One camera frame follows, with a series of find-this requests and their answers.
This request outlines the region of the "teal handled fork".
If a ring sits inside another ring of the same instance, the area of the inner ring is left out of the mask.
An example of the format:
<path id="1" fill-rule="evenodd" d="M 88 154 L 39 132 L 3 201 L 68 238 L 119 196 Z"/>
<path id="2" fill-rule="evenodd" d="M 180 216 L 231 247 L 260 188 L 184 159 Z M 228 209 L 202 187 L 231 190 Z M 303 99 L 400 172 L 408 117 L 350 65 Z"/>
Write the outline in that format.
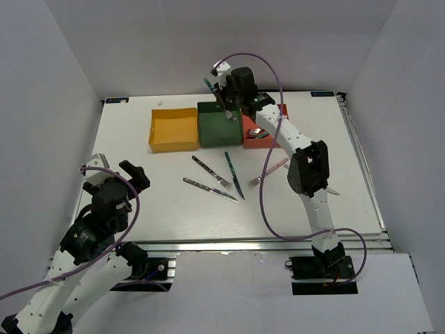
<path id="1" fill-rule="evenodd" d="M 211 82 L 207 79 L 207 78 L 203 78 L 204 83 L 207 85 L 207 87 L 209 88 L 209 90 L 213 93 L 213 95 L 216 98 L 216 101 L 221 105 L 221 107 L 224 109 L 225 111 L 225 115 L 226 118 L 228 119 L 228 121 L 230 121 L 231 123 L 235 123 L 236 122 L 236 118 L 233 115 L 233 113 L 225 106 L 222 97 L 220 96 L 219 92 L 217 91 L 216 88 L 214 88 L 211 84 Z"/>

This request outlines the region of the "pink handled spoon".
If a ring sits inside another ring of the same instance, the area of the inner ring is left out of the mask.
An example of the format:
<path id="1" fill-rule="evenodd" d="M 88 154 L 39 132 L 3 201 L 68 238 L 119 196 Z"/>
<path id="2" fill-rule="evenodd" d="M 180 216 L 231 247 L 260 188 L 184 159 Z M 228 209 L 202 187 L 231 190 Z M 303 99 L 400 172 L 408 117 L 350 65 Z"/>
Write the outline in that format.
<path id="1" fill-rule="evenodd" d="M 248 138 L 256 138 L 258 137 L 258 135 L 260 135 L 262 132 L 264 132 L 264 130 L 262 128 L 250 128 L 247 129 L 245 132 L 245 135 Z"/>

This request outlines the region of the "black patterned handle knife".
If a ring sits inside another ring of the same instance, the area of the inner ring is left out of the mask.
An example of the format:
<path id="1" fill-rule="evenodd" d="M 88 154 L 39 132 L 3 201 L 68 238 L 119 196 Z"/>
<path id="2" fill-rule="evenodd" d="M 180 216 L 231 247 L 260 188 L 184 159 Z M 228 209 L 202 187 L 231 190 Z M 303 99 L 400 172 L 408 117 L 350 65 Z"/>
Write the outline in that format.
<path id="1" fill-rule="evenodd" d="M 217 195 L 217 196 L 220 196 L 220 197 L 222 197 L 222 198 L 231 200 L 232 202 L 238 202 L 238 200 L 235 199 L 235 197 L 233 197 L 233 196 L 229 195 L 228 193 L 226 193 L 226 192 L 224 192 L 224 191 L 221 191 L 221 190 L 219 190 L 219 189 L 211 188 L 211 187 L 209 187 L 209 186 L 200 184 L 199 182 L 196 182 L 196 181 L 194 181 L 194 180 L 190 180 L 190 179 L 188 179 L 188 178 L 186 178 L 186 177 L 184 177 L 182 180 L 183 180 L 185 183 L 187 183 L 187 184 L 189 184 L 189 185 L 192 185 L 192 186 L 194 186 L 194 187 L 196 187 L 196 188 L 199 188 L 199 189 L 201 189 L 201 190 L 203 190 L 203 191 L 206 191 L 206 192 L 215 194 L 215 195 Z"/>

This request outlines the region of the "pink handled fork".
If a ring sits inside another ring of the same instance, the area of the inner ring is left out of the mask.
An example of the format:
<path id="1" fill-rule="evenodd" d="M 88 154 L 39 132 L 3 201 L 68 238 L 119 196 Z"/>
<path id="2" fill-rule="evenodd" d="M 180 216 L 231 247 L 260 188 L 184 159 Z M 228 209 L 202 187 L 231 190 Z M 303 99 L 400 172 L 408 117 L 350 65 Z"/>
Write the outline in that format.
<path id="1" fill-rule="evenodd" d="M 275 172 L 278 168 L 280 168 L 281 166 L 283 166 L 289 159 L 285 158 L 281 161 L 279 161 L 278 163 L 276 163 L 275 165 L 273 165 L 272 167 L 270 167 L 265 173 L 264 176 L 267 177 L 269 176 L 271 173 Z M 257 185 L 260 184 L 261 180 L 262 180 L 262 176 L 258 176 L 250 181 L 247 182 L 247 185 L 251 188 L 256 187 Z"/>

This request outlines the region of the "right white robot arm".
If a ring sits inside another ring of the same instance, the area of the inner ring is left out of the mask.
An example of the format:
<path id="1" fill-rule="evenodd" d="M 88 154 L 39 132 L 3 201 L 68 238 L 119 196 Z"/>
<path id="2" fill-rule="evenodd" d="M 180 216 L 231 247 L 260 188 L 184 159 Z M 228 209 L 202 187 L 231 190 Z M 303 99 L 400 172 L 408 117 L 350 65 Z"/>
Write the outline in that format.
<path id="1" fill-rule="evenodd" d="M 261 93 L 249 67 L 232 68 L 228 63 L 215 65 L 211 71 L 218 79 L 214 91 L 224 107 L 236 107 L 260 128 L 274 136 L 289 158 L 287 180 L 300 196 L 312 233 L 315 272 L 328 278 L 339 269 L 345 257 L 340 238 L 327 203 L 330 176 L 327 145 L 305 136 L 284 115 L 284 97 L 280 103 Z"/>

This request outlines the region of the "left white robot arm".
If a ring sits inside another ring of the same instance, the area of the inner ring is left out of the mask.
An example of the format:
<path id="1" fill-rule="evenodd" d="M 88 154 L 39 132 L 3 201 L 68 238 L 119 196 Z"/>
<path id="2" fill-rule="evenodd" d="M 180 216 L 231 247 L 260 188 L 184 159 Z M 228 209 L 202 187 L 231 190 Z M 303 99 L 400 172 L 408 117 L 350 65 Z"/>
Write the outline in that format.
<path id="1" fill-rule="evenodd" d="M 17 314 L 1 323 L 2 333 L 71 333 L 75 323 L 125 278 L 144 278 L 147 253 L 124 243 L 136 223 L 142 191 L 150 180 L 140 166 L 121 161 L 125 179 L 94 158 L 80 168 L 83 190 L 92 198 L 70 226 L 56 251 L 46 278 L 32 285 L 35 294 Z"/>

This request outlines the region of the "red paper box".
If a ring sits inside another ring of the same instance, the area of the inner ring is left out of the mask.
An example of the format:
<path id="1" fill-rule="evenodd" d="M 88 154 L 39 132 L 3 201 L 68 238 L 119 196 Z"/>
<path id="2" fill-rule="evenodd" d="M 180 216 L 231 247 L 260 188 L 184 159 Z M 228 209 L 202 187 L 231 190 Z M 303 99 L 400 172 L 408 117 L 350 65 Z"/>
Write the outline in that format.
<path id="1" fill-rule="evenodd" d="M 243 126 L 243 145 L 245 148 L 269 148 L 273 142 L 273 135 L 268 135 L 265 138 L 248 138 L 245 135 L 247 129 L 250 128 L 260 128 L 255 122 L 253 122 L 249 117 L 242 115 L 242 126 Z"/>

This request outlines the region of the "green paper box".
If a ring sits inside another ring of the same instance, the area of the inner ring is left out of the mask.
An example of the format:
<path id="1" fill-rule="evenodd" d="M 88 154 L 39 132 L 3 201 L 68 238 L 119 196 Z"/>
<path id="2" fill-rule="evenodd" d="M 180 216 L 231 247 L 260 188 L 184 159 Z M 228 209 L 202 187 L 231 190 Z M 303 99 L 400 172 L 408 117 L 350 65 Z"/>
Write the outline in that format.
<path id="1" fill-rule="evenodd" d="M 243 126 L 239 110 L 233 110 L 231 122 L 217 102 L 198 102 L 199 140 L 202 148 L 213 148 L 243 143 Z"/>

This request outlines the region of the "yellow paper box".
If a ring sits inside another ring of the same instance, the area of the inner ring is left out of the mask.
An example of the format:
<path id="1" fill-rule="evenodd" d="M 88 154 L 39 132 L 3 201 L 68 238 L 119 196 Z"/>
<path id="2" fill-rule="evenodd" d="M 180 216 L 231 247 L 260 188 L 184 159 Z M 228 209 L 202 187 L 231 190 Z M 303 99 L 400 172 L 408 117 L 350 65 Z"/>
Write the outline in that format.
<path id="1" fill-rule="evenodd" d="M 199 148 L 197 108 L 152 109 L 148 143 L 153 153 Z"/>

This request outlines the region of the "right blue corner label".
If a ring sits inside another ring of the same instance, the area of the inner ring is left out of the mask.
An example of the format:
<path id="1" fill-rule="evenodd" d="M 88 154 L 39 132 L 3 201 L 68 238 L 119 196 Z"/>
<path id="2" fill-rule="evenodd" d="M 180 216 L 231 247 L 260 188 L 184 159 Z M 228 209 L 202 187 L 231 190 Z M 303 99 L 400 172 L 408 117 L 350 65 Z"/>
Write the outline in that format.
<path id="1" fill-rule="evenodd" d="M 332 91 L 311 91 L 312 97 L 334 97 L 335 94 Z"/>

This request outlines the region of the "blue corner label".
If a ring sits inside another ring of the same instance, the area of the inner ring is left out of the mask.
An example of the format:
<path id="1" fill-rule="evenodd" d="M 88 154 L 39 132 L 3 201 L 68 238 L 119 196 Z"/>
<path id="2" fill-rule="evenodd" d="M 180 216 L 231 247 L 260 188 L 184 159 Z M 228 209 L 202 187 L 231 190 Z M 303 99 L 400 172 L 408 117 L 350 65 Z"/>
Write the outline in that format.
<path id="1" fill-rule="evenodd" d="M 312 97 L 334 97 L 335 94 L 332 91 L 311 91 Z"/>
<path id="2" fill-rule="evenodd" d="M 128 97 L 109 97 L 104 100 L 105 104 L 121 104 L 121 103 L 128 103 L 129 98 Z"/>

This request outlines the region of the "left blue corner label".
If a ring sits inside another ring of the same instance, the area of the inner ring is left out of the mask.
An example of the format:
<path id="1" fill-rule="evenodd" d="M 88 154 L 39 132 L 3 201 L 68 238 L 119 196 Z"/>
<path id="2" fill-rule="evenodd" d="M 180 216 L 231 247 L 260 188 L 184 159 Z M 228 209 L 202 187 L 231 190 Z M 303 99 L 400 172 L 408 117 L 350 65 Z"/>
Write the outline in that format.
<path id="1" fill-rule="evenodd" d="M 104 100 L 105 104 L 121 104 L 121 103 L 128 103 L 129 98 L 128 97 L 109 97 Z"/>

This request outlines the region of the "teal handled knife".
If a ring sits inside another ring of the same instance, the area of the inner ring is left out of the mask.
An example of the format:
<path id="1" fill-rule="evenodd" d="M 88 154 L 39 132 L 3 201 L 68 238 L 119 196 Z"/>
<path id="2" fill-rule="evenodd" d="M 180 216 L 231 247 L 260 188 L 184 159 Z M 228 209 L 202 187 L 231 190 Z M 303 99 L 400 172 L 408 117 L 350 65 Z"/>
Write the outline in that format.
<path id="1" fill-rule="evenodd" d="M 241 199 L 244 203 L 246 203 L 245 196 L 243 195 L 243 192 L 242 192 L 242 189 L 241 189 L 241 185 L 240 185 L 240 183 L 239 183 L 239 181 L 238 181 L 238 178 L 237 178 L 237 175 L 236 175 L 236 171 L 235 171 L 235 169 L 234 169 L 234 166 L 233 166 L 233 164 L 232 164 L 232 160 L 231 160 L 231 158 L 230 158 L 230 156 L 229 156 L 228 151 L 225 151 L 225 158 L 226 158 L 227 164 L 228 164 L 228 166 L 229 166 L 230 172 L 231 172 L 231 174 L 232 174 L 232 180 L 233 180 L 234 186 L 235 186 L 235 188 L 236 188 L 236 191 L 237 191 L 237 193 L 238 193 L 240 199 Z"/>

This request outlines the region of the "pink handled knife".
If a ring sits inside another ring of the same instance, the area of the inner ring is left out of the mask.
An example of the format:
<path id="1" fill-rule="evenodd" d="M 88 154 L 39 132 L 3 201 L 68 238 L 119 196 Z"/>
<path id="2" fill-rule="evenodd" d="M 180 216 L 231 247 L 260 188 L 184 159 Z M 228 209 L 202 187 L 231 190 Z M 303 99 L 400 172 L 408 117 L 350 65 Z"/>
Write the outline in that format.
<path id="1" fill-rule="evenodd" d="M 339 192 L 335 191 L 334 189 L 331 189 L 330 187 L 327 187 L 327 192 L 336 196 L 340 196 Z"/>

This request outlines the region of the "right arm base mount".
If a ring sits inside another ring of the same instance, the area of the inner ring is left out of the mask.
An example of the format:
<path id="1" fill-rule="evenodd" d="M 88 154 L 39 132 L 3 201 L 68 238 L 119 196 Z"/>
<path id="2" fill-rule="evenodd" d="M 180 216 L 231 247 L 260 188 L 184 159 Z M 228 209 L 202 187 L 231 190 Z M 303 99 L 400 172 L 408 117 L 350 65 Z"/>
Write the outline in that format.
<path id="1" fill-rule="evenodd" d="M 350 256 L 328 271 L 311 256 L 290 257 L 284 267 L 291 272 L 294 296 L 358 294 L 357 283 L 352 280 L 355 269 Z"/>

